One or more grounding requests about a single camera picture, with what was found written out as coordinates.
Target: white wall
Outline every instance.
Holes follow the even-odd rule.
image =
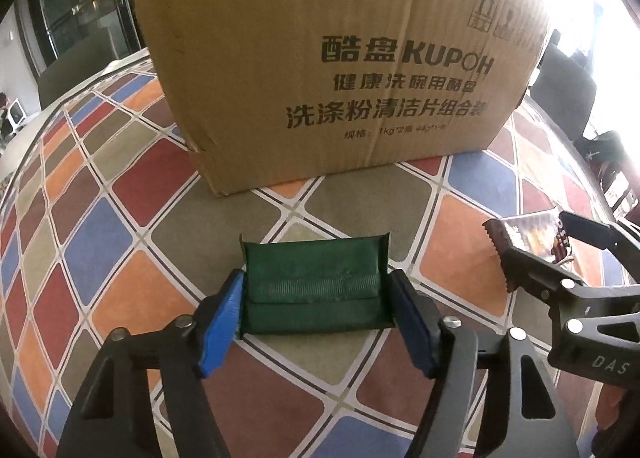
[[[40,111],[38,87],[20,44],[13,5],[0,23],[0,92],[12,101],[18,99],[27,115]]]

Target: screw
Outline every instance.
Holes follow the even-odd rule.
[[[111,330],[111,333],[109,333],[109,339],[111,339],[112,341],[121,341],[124,339],[124,337],[127,337],[129,335],[129,330],[121,326],[119,328],[114,328],[113,330]]]
[[[566,329],[571,333],[580,333],[582,331],[582,323],[579,319],[569,319],[566,322]]]
[[[527,333],[522,328],[518,328],[517,326],[514,326],[509,330],[509,335],[517,341],[523,341],[527,338]]]
[[[447,328],[460,328],[462,326],[462,321],[454,315],[444,316],[442,322]]]
[[[193,324],[193,317],[187,314],[179,315],[175,318],[175,325],[178,328],[187,328]]]

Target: blue gripper pad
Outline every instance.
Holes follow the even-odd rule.
[[[433,378],[440,367],[439,337],[433,337],[436,332],[430,333],[420,315],[416,301],[419,301],[423,310],[433,317],[434,326],[431,329],[437,330],[437,334],[440,330],[435,323],[440,318],[440,313],[429,298],[418,296],[412,285],[407,282],[407,286],[411,287],[411,292],[408,292],[406,286],[403,286],[397,279],[398,276],[395,276],[396,272],[398,271],[394,271],[390,275],[392,278],[391,301],[396,326],[400,330],[412,364],[425,377]]]
[[[202,355],[198,366],[204,377],[209,377],[213,371],[222,366],[226,353],[238,332],[243,285],[244,272],[235,270],[219,294],[207,297],[203,301],[203,303],[208,300],[218,303],[202,339]]]

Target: green pouch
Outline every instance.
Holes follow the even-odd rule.
[[[241,334],[329,333],[393,326],[389,235],[318,242],[242,242]]]

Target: diamond pattern tablecloth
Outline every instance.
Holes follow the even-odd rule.
[[[523,327],[550,344],[543,304],[509,296],[481,227],[557,204],[600,217],[595,190],[536,112],[521,106],[484,152],[416,160],[215,198],[143,60],[63,103],[27,154],[1,211],[0,398],[27,442],[53,458],[106,335],[160,329],[216,292],[254,242],[391,232],[390,264],[442,313],[479,330]],[[576,243],[593,286],[628,277]],[[576,436],[594,384],[549,368]],[[149,372],[158,435],[175,456],[162,385]],[[247,336],[205,381],[234,458],[401,457],[431,381],[396,330]],[[484,372],[461,456],[478,434]]]

